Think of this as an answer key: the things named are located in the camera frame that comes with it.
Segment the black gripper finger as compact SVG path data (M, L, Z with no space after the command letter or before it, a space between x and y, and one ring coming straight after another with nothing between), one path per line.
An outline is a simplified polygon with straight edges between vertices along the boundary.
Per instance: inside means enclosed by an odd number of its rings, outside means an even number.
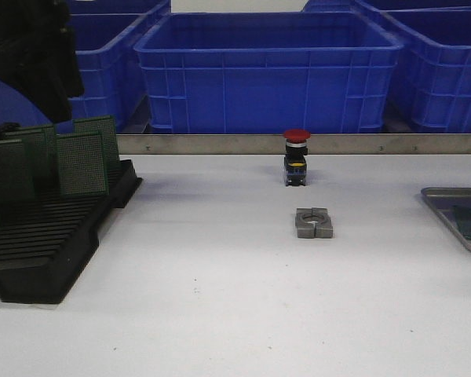
M72 119L69 100L85 91L70 15L65 1L0 1L0 81L53 123Z

